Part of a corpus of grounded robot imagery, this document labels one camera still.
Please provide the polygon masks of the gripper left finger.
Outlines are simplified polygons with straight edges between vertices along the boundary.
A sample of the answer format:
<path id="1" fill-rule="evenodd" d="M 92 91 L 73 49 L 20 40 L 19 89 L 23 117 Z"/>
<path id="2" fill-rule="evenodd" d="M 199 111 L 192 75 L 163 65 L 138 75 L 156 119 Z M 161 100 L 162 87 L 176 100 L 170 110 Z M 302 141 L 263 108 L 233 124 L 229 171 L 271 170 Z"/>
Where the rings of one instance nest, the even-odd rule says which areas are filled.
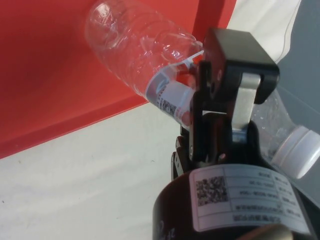
<path id="1" fill-rule="evenodd" d="M 189 131 L 180 126 L 180 134 L 175 141 L 175 151 L 171 155 L 171 180 L 194 169 L 189 153 Z"/>

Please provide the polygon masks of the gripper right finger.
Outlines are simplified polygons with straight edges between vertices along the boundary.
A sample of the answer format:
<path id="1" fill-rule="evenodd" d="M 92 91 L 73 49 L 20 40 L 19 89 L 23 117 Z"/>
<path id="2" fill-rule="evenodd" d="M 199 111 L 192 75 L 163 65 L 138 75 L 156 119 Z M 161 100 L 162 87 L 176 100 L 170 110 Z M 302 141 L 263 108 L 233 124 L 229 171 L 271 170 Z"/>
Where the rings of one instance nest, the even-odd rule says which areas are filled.
<path id="1" fill-rule="evenodd" d="M 203 49 L 190 102 L 189 159 L 254 163 L 260 144 L 253 108 L 275 90 L 280 70 L 249 32 L 210 28 Z"/>

